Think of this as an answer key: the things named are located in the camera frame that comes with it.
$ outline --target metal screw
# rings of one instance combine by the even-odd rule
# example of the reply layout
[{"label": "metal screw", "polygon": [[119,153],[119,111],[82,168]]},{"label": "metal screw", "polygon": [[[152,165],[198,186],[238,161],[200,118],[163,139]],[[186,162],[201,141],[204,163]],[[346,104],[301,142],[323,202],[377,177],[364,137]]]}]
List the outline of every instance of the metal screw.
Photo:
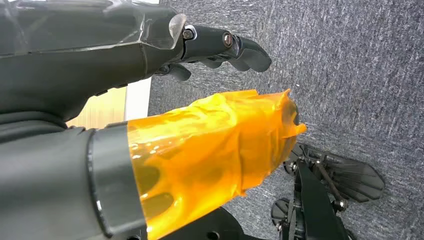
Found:
[{"label": "metal screw", "polygon": [[190,40],[192,38],[194,38],[194,34],[190,29],[186,29],[182,32],[182,38],[185,40]]},{"label": "metal screw", "polygon": [[233,36],[228,32],[224,33],[224,45],[227,48],[233,45]]}]

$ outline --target clear plastic wrap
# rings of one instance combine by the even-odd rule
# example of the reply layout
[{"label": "clear plastic wrap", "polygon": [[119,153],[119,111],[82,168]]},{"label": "clear plastic wrap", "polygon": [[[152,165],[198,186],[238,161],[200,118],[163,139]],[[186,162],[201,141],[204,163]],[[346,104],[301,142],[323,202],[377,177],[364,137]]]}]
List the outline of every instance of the clear plastic wrap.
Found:
[{"label": "clear plastic wrap", "polygon": [[131,0],[0,0],[0,57],[143,43],[173,49],[186,22]]},{"label": "clear plastic wrap", "polygon": [[147,223],[157,240],[258,186],[306,131],[284,93],[217,93],[128,122],[128,144]]}]

